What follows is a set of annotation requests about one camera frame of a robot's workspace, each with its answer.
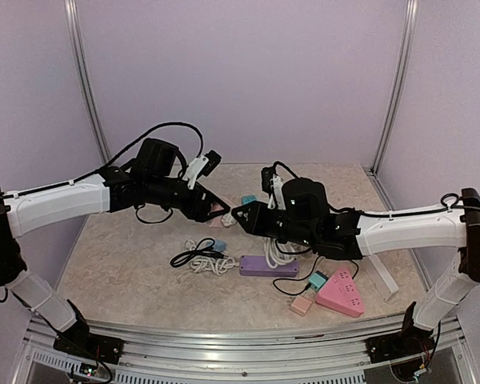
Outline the purple power strip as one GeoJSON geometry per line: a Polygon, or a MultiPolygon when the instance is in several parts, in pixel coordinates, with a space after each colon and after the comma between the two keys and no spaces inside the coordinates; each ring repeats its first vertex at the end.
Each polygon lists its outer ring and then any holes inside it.
{"type": "Polygon", "coordinates": [[[299,263],[270,268],[263,256],[243,255],[239,260],[239,273],[248,277],[294,278],[298,275],[299,263]]]}

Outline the pink small plug adapter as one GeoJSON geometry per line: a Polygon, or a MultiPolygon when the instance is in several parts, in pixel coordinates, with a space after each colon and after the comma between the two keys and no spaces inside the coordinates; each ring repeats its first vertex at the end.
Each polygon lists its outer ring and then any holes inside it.
{"type": "MultiPolygon", "coordinates": [[[[212,205],[212,210],[211,212],[214,213],[216,211],[220,211],[222,210],[223,207],[220,206],[219,204],[213,204],[212,205]]],[[[211,220],[209,220],[206,224],[210,227],[210,228],[224,228],[225,226],[222,224],[222,218],[223,218],[223,215],[219,215],[215,218],[212,218],[211,220]]]]}

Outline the pink triangular power strip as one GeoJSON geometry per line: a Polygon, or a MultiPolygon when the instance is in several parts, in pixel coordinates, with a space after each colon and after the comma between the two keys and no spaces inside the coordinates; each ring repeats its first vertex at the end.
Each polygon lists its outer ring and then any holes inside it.
{"type": "Polygon", "coordinates": [[[336,269],[314,300],[320,306],[352,318],[359,318],[365,313],[365,305],[346,265],[336,269]]]}

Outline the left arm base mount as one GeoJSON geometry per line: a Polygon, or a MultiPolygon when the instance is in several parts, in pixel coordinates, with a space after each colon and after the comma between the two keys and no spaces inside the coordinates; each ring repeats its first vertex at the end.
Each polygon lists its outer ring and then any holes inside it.
{"type": "Polygon", "coordinates": [[[117,365],[124,347],[120,338],[100,334],[89,334],[84,342],[71,342],[57,336],[53,348],[80,358],[117,365]]]}

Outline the light blue small plug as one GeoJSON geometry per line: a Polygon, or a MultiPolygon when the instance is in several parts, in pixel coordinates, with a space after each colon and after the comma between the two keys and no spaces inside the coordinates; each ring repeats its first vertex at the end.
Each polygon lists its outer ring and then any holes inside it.
{"type": "Polygon", "coordinates": [[[221,241],[221,240],[218,240],[218,239],[214,240],[212,250],[216,251],[216,252],[219,252],[219,253],[222,253],[226,250],[226,243],[224,241],[221,241]]]}

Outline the white power strip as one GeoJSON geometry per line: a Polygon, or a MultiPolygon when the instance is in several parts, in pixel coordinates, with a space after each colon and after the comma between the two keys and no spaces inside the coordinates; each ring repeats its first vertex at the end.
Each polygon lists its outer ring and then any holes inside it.
{"type": "Polygon", "coordinates": [[[388,302],[396,293],[399,292],[399,286],[382,263],[377,255],[367,256],[365,259],[365,268],[372,283],[375,285],[382,300],[388,302]]]}

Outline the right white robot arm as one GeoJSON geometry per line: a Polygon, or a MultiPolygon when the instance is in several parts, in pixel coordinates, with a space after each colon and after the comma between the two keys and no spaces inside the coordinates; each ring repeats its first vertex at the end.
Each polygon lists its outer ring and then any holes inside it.
{"type": "Polygon", "coordinates": [[[436,206],[387,212],[336,210],[324,185],[308,178],[286,182],[281,192],[282,206],[254,201],[232,209],[232,216],[248,234],[299,244],[332,260],[360,260],[392,250],[456,249],[431,293],[406,310],[402,329],[393,338],[399,354],[412,354],[480,284],[480,196],[473,188],[446,194],[436,206]]]}

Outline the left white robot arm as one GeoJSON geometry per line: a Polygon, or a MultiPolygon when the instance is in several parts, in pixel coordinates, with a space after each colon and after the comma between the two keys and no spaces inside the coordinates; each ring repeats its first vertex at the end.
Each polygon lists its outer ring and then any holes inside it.
{"type": "Polygon", "coordinates": [[[30,272],[17,240],[33,230],[90,214],[114,213],[147,204],[179,210],[194,222],[227,214],[229,206],[198,183],[220,163],[215,151],[186,162],[179,148],[155,138],[143,141],[127,164],[104,166],[81,179],[8,194],[0,189],[0,287],[42,316],[81,356],[96,347],[84,317],[50,284],[30,272]]]}

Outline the teal power strip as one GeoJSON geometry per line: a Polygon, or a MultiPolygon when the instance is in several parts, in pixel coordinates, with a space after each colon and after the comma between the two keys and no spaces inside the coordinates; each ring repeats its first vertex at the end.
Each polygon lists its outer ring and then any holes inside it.
{"type": "Polygon", "coordinates": [[[257,200],[258,198],[254,194],[241,196],[241,204],[243,205],[249,204],[251,202],[256,202],[257,200]]]}

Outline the teal plug adapter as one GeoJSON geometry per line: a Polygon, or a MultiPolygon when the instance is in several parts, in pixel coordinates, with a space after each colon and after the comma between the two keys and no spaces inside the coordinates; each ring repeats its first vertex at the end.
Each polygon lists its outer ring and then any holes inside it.
{"type": "Polygon", "coordinates": [[[317,270],[309,276],[307,286],[314,292],[319,292],[327,283],[328,279],[329,278],[323,272],[317,270]]]}

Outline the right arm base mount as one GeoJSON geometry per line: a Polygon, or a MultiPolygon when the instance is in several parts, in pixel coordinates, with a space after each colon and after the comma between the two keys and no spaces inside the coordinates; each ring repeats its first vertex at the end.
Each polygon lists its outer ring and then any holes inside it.
{"type": "Polygon", "coordinates": [[[370,362],[379,363],[432,351],[435,341],[429,334],[403,337],[397,332],[368,338],[365,344],[370,362]]]}

